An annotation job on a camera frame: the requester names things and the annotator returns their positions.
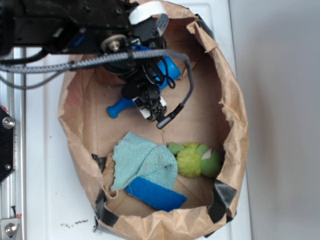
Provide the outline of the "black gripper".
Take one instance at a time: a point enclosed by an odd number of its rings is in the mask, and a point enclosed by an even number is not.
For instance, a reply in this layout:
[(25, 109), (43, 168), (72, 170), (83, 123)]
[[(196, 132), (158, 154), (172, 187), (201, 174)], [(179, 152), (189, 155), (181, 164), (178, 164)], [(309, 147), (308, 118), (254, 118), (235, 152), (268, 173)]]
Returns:
[[(166, 40), (160, 35), (156, 22), (152, 17), (133, 26), (133, 34), (127, 41), (128, 50), (142, 52), (165, 49)], [(107, 63), (105, 69), (117, 75), (125, 82), (121, 94), (132, 99), (141, 115), (150, 121), (163, 116), (167, 111), (167, 103), (160, 94), (160, 86), (165, 82), (165, 74), (160, 70), (162, 56), (126, 60)]]

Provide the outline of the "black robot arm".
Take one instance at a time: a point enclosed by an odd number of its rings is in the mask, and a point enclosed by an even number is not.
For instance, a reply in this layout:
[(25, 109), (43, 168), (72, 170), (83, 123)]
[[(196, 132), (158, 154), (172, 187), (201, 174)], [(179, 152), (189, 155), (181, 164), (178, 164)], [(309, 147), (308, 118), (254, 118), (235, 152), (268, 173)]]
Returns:
[(168, 15), (159, 1), (3, 0), (0, 68), (59, 74), (103, 67), (123, 82), (122, 96), (160, 121), (160, 89), (172, 79), (163, 54)]

